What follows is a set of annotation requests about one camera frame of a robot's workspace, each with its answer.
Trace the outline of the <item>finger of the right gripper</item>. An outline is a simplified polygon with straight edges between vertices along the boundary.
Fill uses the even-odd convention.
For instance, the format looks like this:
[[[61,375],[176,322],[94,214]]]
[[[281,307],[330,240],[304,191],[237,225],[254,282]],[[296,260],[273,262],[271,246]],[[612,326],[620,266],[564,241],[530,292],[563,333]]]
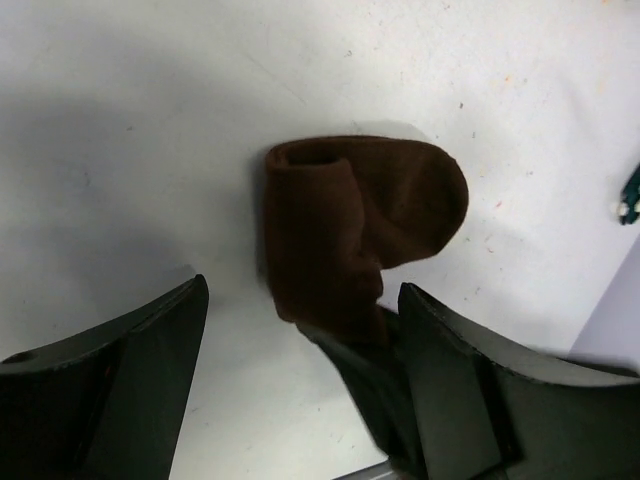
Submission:
[[[338,371],[369,434],[394,465],[423,465],[420,434],[408,375],[396,341],[397,313],[380,306],[389,344],[344,343],[315,327],[300,332]]]

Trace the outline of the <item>brown striped-cuff sock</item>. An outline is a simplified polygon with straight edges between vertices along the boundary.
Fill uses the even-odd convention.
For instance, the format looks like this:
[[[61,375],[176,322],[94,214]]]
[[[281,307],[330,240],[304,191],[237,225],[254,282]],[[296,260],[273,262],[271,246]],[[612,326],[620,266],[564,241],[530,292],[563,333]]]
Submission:
[[[469,190],[430,143],[380,136],[296,140],[265,156],[266,279],[278,316],[341,341],[384,345],[382,273],[437,255]]]

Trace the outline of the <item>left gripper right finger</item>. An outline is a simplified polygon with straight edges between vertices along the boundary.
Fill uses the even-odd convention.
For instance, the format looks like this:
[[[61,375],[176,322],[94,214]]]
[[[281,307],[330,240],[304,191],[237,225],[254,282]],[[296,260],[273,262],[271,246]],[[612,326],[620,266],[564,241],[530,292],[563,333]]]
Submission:
[[[639,376],[512,341],[405,283],[399,348],[431,479],[635,479]]]

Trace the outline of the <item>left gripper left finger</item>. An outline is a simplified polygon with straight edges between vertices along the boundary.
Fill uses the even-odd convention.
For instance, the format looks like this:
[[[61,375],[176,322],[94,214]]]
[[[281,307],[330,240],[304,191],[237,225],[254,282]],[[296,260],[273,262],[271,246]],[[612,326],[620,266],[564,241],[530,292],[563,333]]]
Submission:
[[[1,363],[4,479],[169,477],[209,305],[197,275]]]

